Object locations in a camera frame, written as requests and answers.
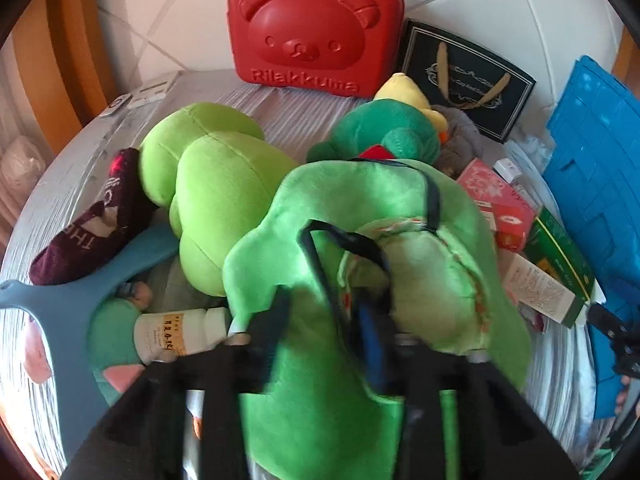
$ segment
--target white bed sheet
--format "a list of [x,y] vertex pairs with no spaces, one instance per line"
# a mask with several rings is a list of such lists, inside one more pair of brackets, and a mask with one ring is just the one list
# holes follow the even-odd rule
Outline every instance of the white bed sheet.
[[[29,264],[35,255],[99,196],[113,154],[139,145],[162,118],[197,101],[220,102],[242,110],[263,127],[268,142],[299,162],[304,162],[309,147],[324,139],[338,118],[362,102],[321,92],[248,85],[233,71],[184,74],[164,101],[121,112],[114,118],[96,119],[65,148],[41,179],[18,220],[0,281],[17,279],[29,283]],[[488,163],[504,156],[500,145],[487,140],[486,146]],[[4,329],[0,399],[24,421],[36,452],[55,471],[62,472],[65,457],[60,446],[54,381],[34,386],[24,374],[17,358],[17,334],[23,323],[23,313],[0,311],[0,326]],[[586,447],[585,432],[588,433],[584,413],[589,408],[581,402],[581,391],[585,386],[594,386],[590,384],[593,365],[588,355],[585,357],[588,345],[586,331],[561,327],[534,338],[534,360],[525,394],[577,463]],[[569,387],[551,391],[550,383]]]

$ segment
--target dark green plush toy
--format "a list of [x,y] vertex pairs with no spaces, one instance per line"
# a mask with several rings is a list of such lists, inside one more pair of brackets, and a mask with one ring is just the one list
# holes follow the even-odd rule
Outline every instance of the dark green plush toy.
[[381,99],[345,115],[334,126],[329,140],[309,150],[306,161],[350,160],[376,144],[396,158],[427,164],[433,164],[440,155],[437,132],[420,110],[393,99]]

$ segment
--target white device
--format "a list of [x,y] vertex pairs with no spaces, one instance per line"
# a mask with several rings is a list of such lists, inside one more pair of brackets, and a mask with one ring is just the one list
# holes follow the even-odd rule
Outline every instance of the white device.
[[132,94],[124,94],[116,97],[98,117],[110,117],[115,115],[122,107],[131,100]]
[[171,72],[143,84],[133,93],[133,98],[129,102],[129,110],[164,99],[179,75],[180,72]]

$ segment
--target white bottle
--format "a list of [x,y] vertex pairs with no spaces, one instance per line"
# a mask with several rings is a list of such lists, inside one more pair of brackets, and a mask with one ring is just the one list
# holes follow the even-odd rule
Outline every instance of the white bottle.
[[225,338],[225,308],[142,314],[133,329],[133,342],[145,365],[162,350],[173,350],[178,355],[197,354],[211,350]]

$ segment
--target blue-gray plastic hanger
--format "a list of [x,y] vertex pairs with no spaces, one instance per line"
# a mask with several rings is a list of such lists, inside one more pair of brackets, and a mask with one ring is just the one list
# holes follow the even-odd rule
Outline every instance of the blue-gray plastic hanger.
[[162,224],[144,231],[108,264],[75,282],[29,286],[9,281],[0,285],[0,308],[28,312],[46,336],[56,383],[60,437],[68,462],[108,409],[90,370],[86,348],[94,310],[120,284],[177,251],[178,239]]

